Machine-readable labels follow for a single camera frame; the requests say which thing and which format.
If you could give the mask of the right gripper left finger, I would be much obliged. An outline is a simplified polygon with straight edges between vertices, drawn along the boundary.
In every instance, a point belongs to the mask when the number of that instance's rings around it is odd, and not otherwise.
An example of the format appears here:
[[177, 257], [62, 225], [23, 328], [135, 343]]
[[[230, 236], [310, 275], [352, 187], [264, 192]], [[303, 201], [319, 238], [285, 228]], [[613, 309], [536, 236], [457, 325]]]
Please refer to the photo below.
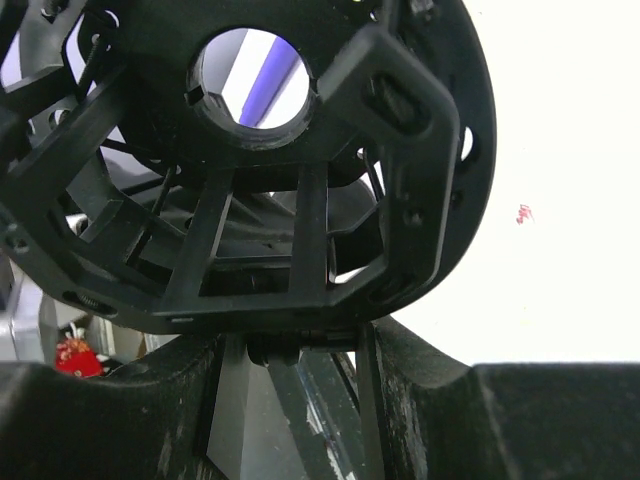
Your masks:
[[206, 454], [222, 350], [184, 335], [87, 379], [2, 363], [2, 478], [223, 478]]

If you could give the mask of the black shock-mount desk stand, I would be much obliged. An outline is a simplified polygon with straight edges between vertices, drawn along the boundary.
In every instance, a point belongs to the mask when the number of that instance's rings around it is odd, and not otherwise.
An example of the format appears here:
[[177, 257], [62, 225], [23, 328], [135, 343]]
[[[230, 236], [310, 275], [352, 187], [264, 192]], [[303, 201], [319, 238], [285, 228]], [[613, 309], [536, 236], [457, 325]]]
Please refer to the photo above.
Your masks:
[[[257, 128], [276, 36], [300, 63]], [[5, 1], [1, 250], [55, 300], [223, 342], [212, 433], [241, 427], [226, 355], [357, 349], [468, 250], [496, 163], [462, 1]]]

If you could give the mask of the plain purple microphone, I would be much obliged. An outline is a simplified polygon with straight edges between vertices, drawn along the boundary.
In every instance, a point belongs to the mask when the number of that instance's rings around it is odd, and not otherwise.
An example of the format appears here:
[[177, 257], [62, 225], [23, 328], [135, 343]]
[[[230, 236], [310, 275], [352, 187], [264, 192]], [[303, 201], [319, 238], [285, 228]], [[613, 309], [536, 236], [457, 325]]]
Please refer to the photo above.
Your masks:
[[276, 36], [243, 104], [239, 124], [257, 128], [300, 63], [296, 49]]

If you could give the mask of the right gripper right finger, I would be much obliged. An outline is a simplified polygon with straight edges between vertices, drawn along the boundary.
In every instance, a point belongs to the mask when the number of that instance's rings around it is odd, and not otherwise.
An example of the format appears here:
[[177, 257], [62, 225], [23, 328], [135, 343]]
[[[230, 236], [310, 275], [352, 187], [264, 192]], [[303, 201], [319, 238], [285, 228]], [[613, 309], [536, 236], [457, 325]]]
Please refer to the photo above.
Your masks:
[[635, 363], [468, 366], [390, 317], [356, 350], [370, 479], [635, 479]]

